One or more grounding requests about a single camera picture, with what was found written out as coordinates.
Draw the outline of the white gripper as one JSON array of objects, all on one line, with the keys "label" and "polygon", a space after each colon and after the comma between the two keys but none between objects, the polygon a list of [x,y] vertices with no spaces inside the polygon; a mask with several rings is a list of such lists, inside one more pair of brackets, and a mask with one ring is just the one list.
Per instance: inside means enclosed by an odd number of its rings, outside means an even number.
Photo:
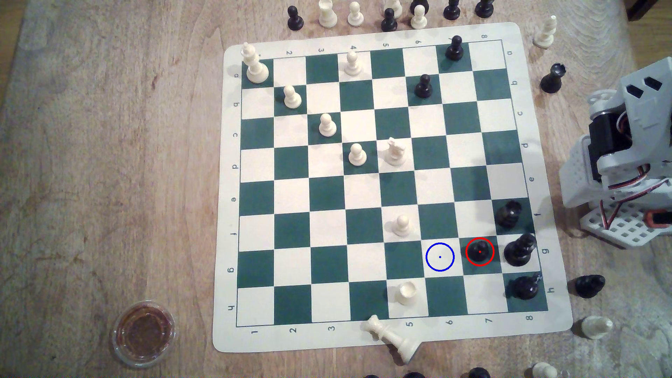
[{"label": "white gripper", "polygon": [[609,197],[609,192],[593,178],[587,149],[590,143],[591,138],[588,134],[581,136],[571,148],[567,161],[560,168],[562,202],[567,208],[575,208],[587,202]]}]

